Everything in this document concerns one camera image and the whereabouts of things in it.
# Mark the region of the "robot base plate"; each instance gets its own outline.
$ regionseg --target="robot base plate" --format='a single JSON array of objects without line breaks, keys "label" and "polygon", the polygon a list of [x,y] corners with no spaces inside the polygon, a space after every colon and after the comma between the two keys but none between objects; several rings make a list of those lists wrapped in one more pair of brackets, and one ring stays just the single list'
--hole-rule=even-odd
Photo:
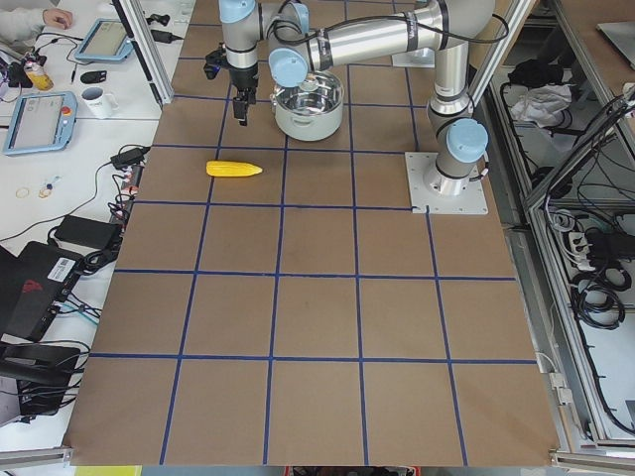
[{"label": "robot base plate", "polygon": [[[413,213],[437,215],[486,215],[487,202],[480,181],[471,181],[459,196],[441,196],[431,192],[424,184],[424,171],[435,161],[437,153],[406,153],[408,186]],[[472,175],[478,175],[476,167]]]}]

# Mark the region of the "cooking pot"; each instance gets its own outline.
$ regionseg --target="cooking pot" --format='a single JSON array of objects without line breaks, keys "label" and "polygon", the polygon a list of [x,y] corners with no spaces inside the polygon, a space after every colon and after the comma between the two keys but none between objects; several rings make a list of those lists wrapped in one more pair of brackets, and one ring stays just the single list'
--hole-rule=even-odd
[{"label": "cooking pot", "polygon": [[319,141],[341,124],[344,89],[328,71],[307,74],[295,87],[276,85],[271,102],[278,127],[299,141]]}]

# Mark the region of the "tablet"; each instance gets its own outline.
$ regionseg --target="tablet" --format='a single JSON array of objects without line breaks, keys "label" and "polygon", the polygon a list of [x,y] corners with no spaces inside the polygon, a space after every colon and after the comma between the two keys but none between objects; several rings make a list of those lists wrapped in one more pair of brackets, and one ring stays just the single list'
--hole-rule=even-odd
[{"label": "tablet", "polygon": [[77,47],[80,61],[120,62],[132,53],[126,29],[119,20],[99,18]]},{"label": "tablet", "polygon": [[77,100],[72,92],[18,97],[2,150],[7,156],[58,151],[72,135]]}]

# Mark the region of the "person's hand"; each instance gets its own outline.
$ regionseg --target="person's hand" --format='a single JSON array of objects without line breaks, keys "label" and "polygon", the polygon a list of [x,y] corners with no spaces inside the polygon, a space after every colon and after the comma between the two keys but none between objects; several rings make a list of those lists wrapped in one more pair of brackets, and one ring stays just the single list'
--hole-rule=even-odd
[{"label": "person's hand", "polygon": [[72,25],[72,13],[60,8],[50,8],[42,15],[45,25],[67,30]]}]

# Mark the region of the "white mug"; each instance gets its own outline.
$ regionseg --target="white mug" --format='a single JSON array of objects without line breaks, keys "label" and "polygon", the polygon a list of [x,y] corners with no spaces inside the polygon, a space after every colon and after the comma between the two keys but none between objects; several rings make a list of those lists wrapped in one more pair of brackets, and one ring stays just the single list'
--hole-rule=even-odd
[{"label": "white mug", "polygon": [[100,87],[89,87],[81,93],[83,102],[97,119],[112,117],[119,104],[112,92],[105,92]]}]

